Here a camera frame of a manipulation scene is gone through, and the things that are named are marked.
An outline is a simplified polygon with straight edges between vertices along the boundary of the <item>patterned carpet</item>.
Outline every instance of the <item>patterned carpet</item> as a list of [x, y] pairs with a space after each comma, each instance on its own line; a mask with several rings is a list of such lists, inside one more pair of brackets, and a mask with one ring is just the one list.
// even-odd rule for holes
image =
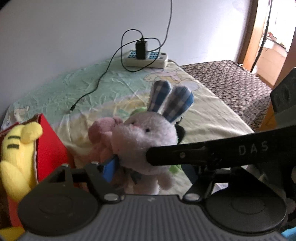
[[223, 100], [254, 131], [258, 130], [271, 92], [258, 77], [229, 60], [181, 67]]

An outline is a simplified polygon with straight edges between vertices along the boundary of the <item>yellow object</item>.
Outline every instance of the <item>yellow object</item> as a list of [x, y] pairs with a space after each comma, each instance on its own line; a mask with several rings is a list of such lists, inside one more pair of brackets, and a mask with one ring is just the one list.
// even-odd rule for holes
[[0, 235], [6, 240], [6, 241], [15, 241], [18, 239], [23, 233], [24, 229], [21, 227], [12, 227], [12, 228], [6, 228], [6, 229], [0, 229]]
[[17, 203], [36, 186], [34, 141], [42, 132], [37, 122], [17, 125], [2, 142], [0, 177], [7, 195]]

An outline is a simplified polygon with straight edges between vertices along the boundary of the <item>plaid ear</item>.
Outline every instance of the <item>plaid ear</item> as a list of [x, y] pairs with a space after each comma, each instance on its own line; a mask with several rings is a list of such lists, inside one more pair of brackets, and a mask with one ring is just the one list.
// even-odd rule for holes
[[175, 86], [168, 98], [163, 117], [172, 123], [189, 109], [193, 101], [193, 94], [187, 87]]
[[168, 81], [155, 81], [150, 93], [150, 100], [147, 111], [157, 112], [171, 90], [172, 88]]

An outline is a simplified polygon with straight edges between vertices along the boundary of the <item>white plush rabbit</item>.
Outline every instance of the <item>white plush rabbit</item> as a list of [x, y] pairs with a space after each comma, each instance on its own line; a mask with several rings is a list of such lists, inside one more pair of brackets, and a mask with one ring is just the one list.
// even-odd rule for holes
[[[158, 111], [166, 100], [163, 114]], [[119, 172], [132, 186], [132, 193], [156, 195], [159, 187], [170, 189], [174, 179], [170, 166], [152, 166], [146, 160], [146, 152], [155, 146], [176, 145], [178, 137], [172, 124], [193, 103], [193, 94], [185, 86], [175, 86], [171, 91], [168, 81], [156, 81], [152, 87], [146, 112], [132, 115], [123, 124], [117, 125], [112, 132], [112, 149], [123, 167]]]

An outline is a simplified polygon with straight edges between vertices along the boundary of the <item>white wall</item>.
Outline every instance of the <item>white wall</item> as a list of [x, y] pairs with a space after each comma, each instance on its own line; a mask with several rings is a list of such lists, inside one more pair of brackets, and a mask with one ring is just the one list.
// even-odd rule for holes
[[[179, 64], [236, 60], [249, 4], [173, 0], [162, 51]], [[162, 41], [169, 6], [169, 0], [11, 0], [0, 10], [0, 116], [57, 75], [109, 59], [129, 28]], [[126, 42], [138, 37], [131, 33]]]

